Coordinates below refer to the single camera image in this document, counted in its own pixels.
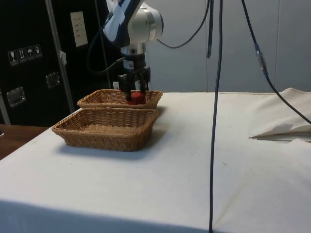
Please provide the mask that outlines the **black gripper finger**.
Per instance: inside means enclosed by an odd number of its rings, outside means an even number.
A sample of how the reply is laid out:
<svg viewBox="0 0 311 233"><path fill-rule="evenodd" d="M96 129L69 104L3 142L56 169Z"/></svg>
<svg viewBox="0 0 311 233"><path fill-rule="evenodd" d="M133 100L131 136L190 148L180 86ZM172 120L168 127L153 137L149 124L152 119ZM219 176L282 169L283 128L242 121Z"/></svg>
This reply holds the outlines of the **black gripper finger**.
<svg viewBox="0 0 311 233"><path fill-rule="evenodd" d="M127 72L118 76L119 90L125 93L127 100L131 100L132 87L134 85L133 72Z"/></svg>
<svg viewBox="0 0 311 233"><path fill-rule="evenodd" d="M149 67L144 67L138 72L140 92L146 93L149 90L148 83L150 82L151 69Z"/></svg>

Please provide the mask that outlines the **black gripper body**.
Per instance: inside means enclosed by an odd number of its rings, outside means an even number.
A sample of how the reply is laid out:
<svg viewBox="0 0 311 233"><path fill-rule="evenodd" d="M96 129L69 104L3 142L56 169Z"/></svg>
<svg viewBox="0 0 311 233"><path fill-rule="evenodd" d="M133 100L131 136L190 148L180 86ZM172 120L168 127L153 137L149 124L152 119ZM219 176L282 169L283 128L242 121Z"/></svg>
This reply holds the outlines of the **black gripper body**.
<svg viewBox="0 0 311 233"><path fill-rule="evenodd" d="M146 66L144 54L125 55L123 67L125 70L137 70Z"/></svg>

